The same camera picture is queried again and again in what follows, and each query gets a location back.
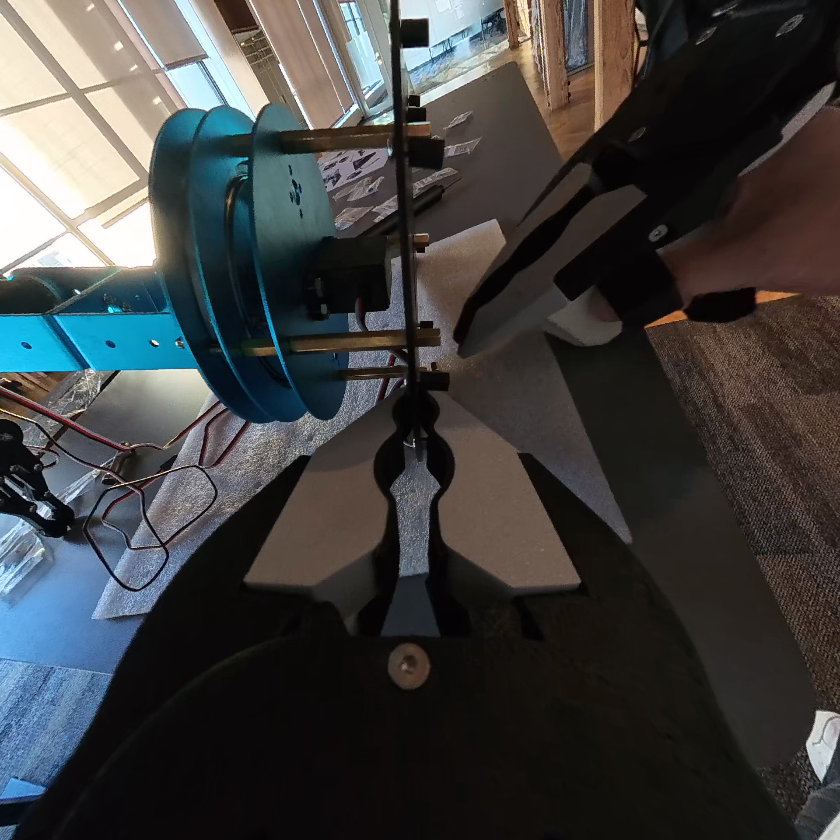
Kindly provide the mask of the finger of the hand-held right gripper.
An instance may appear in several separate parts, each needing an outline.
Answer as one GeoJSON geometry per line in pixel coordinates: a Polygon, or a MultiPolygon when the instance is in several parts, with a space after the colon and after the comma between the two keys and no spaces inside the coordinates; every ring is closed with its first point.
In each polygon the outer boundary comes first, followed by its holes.
{"type": "Polygon", "coordinates": [[[662,213],[652,185],[601,189],[560,238],[481,308],[469,329],[456,329],[464,358],[547,324],[579,345],[611,341],[623,326],[662,317],[662,260],[649,239],[662,213]]]}
{"type": "Polygon", "coordinates": [[[574,215],[600,189],[601,182],[589,164],[564,167],[530,207],[476,288],[468,295],[456,328],[469,329],[478,311],[501,294],[517,274],[544,256],[574,215]]]}

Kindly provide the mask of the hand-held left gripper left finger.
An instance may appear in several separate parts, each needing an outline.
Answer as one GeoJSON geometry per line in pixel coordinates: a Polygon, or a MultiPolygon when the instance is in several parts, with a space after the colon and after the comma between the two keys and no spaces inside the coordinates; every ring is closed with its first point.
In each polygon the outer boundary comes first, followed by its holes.
{"type": "Polygon", "coordinates": [[[310,458],[245,576],[249,589],[331,603],[355,630],[377,594],[374,551],[388,505],[374,464],[396,431],[398,398],[378,403],[310,458]]]}

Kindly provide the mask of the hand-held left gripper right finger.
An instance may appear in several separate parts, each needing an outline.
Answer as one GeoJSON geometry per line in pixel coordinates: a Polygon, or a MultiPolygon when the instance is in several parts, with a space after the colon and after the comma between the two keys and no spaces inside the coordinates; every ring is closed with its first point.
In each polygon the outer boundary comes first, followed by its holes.
{"type": "Polygon", "coordinates": [[[576,592],[581,577],[519,452],[444,392],[423,395],[420,417],[438,483],[426,589],[440,634],[471,635],[479,613],[517,599],[576,592]]]}

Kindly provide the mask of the blue hobby robot arm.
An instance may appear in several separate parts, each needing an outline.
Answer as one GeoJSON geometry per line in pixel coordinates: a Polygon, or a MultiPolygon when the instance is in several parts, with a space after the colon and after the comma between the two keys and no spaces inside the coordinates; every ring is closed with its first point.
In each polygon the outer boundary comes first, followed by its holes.
{"type": "Polygon", "coordinates": [[[255,119],[229,106],[184,108],[162,124],[148,199],[155,262],[145,267],[29,267],[2,278],[2,370],[194,369],[252,424],[328,421],[361,375],[352,352],[405,364],[403,434],[423,445],[421,402],[448,376],[421,371],[440,332],[417,316],[414,165],[439,167],[445,142],[412,121],[403,51],[427,21],[389,14],[391,125],[301,129],[288,108],[255,119]],[[317,154],[387,147],[395,231],[337,236],[317,154]]]}

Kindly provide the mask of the person's right hand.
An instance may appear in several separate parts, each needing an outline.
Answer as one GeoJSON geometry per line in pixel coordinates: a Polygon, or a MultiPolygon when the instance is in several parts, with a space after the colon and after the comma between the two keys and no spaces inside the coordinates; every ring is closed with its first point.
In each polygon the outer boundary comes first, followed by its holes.
{"type": "Polygon", "coordinates": [[[754,288],[839,294],[839,110],[822,108],[767,161],[738,179],[726,213],[662,255],[680,308],[754,288]]]}

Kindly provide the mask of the grey foam sheet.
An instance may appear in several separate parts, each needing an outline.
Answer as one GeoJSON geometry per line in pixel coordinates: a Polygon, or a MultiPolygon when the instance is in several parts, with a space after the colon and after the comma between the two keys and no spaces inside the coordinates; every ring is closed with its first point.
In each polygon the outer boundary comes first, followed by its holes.
{"type": "MultiPolygon", "coordinates": [[[[441,239],[417,257],[421,313],[451,333],[467,295],[501,251],[506,238],[496,219],[441,239]]],[[[451,338],[440,351],[423,350],[451,372],[448,394],[518,452],[531,455],[590,507],[625,542],[631,532],[617,505],[569,387],[549,344],[551,333],[522,332],[488,353],[461,360],[451,338]]],[[[311,456],[367,413],[375,384],[348,386],[339,414],[323,422],[309,415],[292,423],[250,426],[214,471],[218,498],[170,547],[158,580],[139,592],[106,583],[91,617],[108,620],[147,613],[189,556],[236,510],[299,456],[311,456]]]]}

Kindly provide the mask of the group of small parts bags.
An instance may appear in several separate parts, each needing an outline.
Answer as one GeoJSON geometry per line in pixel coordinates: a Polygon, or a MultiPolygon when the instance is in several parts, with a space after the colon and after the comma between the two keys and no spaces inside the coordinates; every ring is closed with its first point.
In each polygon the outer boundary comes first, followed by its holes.
{"type": "MultiPolygon", "coordinates": [[[[446,132],[447,130],[461,126],[462,123],[467,122],[471,118],[472,114],[472,111],[459,114],[445,126],[444,131],[446,132]]],[[[460,143],[446,144],[444,146],[444,160],[471,154],[479,143],[480,138],[460,143]]],[[[351,228],[365,217],[370,217],[375,222],[380,222],[396,212],[397,198],[394,196],[376,205],[371,204],[371,201],[376,197],[380,187],[384,183],[384,171],[385,166],[378,172],[366,176],[354,184],[348,184],[328,193],[336,206],[344,202],[343,208],[339,208],[334,215],[334,223],[338,232],[343,232],[351,228]]],[[[439,167],[432,171],[431,174],[425,175],[414,182],[413,195],[416,196],[425,187],[435,183],[455,182],[458,177],[459,173],[455,168],[451,166],[439,167]]]]}

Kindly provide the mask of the printed instruction sheet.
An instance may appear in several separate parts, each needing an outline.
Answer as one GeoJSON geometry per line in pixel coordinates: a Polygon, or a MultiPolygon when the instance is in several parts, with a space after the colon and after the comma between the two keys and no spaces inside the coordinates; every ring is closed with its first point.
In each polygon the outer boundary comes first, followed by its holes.
{"type": "Polygon", "coordinates": [[[318,167],[325,189],[332,193],[378,172],[388,161],[386,148],[332,151],[318,158],[318,167]]]}

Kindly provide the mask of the small clear plastic bag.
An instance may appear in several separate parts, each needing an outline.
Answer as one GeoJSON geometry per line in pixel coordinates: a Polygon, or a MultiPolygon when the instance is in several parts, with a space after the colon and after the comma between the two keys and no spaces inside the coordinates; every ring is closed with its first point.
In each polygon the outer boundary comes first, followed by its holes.
{"type": "Polygon", "coordinates": [[[112,472],[104,469],[92,469],[74,479],[67,487],[58,493],[58,499],[64,504],[72,507],[77,505],[77,500],[84,497],[93,490],[104,489],[105,487],[112,487],[120,481],[119,476],[115,476],[112,472]]]}

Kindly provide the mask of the crumpled clear plastic wrap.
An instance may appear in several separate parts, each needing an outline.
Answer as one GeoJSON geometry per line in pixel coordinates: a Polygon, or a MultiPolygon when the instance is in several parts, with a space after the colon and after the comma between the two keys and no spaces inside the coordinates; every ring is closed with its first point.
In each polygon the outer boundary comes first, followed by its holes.
{"type": "Polygon", "coordinates": [[[53,414],[76,420],[108,386],[119,371],[73,371],[42,399],[39,404],[53,414]]]}

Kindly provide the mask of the black robot claw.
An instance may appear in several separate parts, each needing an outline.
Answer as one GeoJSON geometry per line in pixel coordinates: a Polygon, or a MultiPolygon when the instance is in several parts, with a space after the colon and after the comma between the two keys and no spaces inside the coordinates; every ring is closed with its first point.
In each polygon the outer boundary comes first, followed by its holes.
{"type": "Polygon", "coordinates": [[[1,512],[30,525],[51,539],[64,538],[74,511],[49,490],[40,458],[24,443],[15,423],[1,421],[1,512]]]}

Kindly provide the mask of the beige roller blind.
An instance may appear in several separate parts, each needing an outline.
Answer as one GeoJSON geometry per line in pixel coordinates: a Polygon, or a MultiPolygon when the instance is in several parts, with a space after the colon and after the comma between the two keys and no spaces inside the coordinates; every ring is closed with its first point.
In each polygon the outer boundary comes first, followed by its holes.
{"type": "Polygon", "coordinates": [[[175,1],[121,1],[120,4],[165,69],[186,67],[207,58],[175,1]]]}

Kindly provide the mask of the large glass window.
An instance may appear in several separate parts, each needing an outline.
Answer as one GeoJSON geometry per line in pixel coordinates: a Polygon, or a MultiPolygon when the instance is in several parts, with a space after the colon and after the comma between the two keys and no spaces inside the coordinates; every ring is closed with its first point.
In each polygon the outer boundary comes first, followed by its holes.
{"type": "Polygon", "coordinates": [[[152,150],[179,110],[359,120],[324,17],[336,2],[176,3],[207,58],[167,70],[120,2],[2,2],[2,274],[151,264],[152,150]]]}

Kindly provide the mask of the person's grey trouser leg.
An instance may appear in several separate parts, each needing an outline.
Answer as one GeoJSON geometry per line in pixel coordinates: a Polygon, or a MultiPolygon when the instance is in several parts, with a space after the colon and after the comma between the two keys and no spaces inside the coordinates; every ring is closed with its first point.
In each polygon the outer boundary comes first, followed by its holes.
{"type": "Polygon", "coordinates": [[[839,839],[839,783],[809,795],[794,821],[799,839],[839,839]]]}

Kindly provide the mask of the wooden post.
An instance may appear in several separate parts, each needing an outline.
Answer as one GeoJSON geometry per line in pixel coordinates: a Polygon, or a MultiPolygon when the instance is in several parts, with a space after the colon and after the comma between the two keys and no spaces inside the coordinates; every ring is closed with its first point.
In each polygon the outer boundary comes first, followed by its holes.
{"type": "Polygon", "coordinates": [[[594,128],[599,130],[634,86],[635,1],[594,1],[594,128]]]}
{"type": "Polygon", "coordinates": [[[543,85],[548,111],[556,112],[570,102],[564,42],[564,4],[562,1],[539,1],[539,10],[543,85]]]}

